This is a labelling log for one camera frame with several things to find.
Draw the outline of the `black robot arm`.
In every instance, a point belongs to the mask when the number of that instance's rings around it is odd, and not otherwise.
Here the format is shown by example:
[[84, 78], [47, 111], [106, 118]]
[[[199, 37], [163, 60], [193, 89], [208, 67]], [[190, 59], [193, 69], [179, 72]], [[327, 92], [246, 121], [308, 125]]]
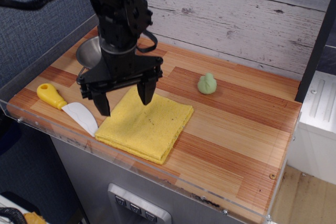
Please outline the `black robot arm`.
[[83, 98], [93, 100], [103, 116], [110, 115], [107, 92], [136, 85], [144, 105], [151, 102], [156, 83], [162, 77], [163, 59], [138, 56], [156, 46], [141, 49], [137, 46], [141, 34], [156, 44], [157, 39], [147, 31], [152, 24], [152, 12], [146, 0], [90, 0], [98, 17], [101, 57], [87, 72], [80, 74], [77, 83]]

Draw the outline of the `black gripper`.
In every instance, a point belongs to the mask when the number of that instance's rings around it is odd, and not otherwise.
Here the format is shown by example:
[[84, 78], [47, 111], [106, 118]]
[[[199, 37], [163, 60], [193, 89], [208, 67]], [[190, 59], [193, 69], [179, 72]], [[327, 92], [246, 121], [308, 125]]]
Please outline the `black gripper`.
[[134, 45], [127, 50], [115, 47], [101, 50], [99, 63], [77, 78], [82, 97], [93, 100], [101, 115], [110, 116], [106, 92], [136, 84], [142, 103], [148, 105], [152, 101], [156, 82], [162, 77], [163, 59], [135, 53], [153, 51], [157, 43], [155, 40], [147, 48]]

